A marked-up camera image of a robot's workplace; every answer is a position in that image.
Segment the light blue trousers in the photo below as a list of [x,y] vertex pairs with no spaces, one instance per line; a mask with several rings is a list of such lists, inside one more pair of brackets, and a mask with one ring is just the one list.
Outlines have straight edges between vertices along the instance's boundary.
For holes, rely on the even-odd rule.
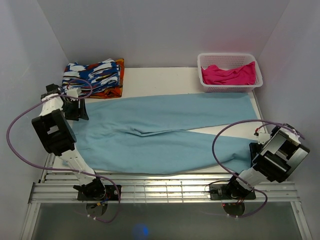
[[250,140],[198,129],[256,118],[246,93],[155,95],[89,103],[72,124],[76,148],[95,170],[169,175],[224,163],[250,166]]

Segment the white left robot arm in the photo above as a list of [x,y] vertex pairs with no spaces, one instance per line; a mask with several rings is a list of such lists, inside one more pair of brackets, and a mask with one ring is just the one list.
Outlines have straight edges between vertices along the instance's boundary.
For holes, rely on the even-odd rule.
[[106,195],[106,187],[76,149],[76,136],[68,123],[69,120],[89,120],[85,100],[78,99],[80,93],[79,89],[69,89],[68,97],[64,98],[58,85],[47,85],[46,93],[40,97],[41,112],[31,123],[44,149],[75,170],[79,184],[73,188],[89,199],[101,200]]

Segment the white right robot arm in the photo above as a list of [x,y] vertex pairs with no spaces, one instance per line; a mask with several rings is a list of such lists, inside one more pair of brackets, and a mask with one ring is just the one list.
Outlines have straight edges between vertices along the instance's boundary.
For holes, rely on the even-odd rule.
[[272,129],[265,144],[251,143],[251,167],[239,178],[233,176],[226,185],[226,194],[232,198],[246,198],[252,187],[262,182],[284,182],[310,153],[300,141],[300,134],[289,124]]

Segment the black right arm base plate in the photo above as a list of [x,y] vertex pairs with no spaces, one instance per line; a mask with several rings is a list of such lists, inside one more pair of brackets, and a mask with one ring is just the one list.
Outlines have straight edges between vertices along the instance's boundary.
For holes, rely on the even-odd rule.
[[209,185],[211,200],[255,200],[256,194],[252,190],[237,188],[229,183],[215,182]]

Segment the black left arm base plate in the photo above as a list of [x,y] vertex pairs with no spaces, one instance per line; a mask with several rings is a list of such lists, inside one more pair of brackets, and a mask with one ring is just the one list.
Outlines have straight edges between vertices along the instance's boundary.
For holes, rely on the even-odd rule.
[[94,197],[87,197],[81,192],[78,192],[76,199],[78,201],[100,201],[100,202],[105,199],[108,199],[109,201],[119,200],[119,194],[114,185],[107,184],[104,187],[105,187],[105,196],[101,199],[97,199]]

